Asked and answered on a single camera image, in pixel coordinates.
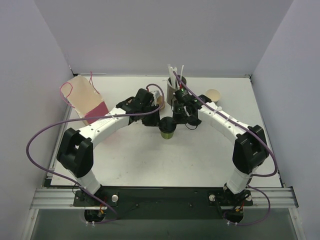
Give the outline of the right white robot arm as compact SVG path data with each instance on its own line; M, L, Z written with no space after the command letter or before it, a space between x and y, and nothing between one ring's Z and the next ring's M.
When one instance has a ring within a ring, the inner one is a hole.
M241 193L247 188L252 174L269 157L262 127L252 127L233 119L203 94L195 97L182 88L173 95L172 117L177 124L198 126L207 123L232 143L234 171L225 186L234 195Z

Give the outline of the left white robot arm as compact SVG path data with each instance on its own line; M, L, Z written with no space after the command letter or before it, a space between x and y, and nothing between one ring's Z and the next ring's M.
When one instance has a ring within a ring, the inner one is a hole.
M62 137L56 159L80 186L86 189L84 199L92 206L101 203L101 184L93 173L94 149L117 130L139 120L155 117L159 121L156 96L140 88L136 96L119 102L108 114L78 130L67 129Z

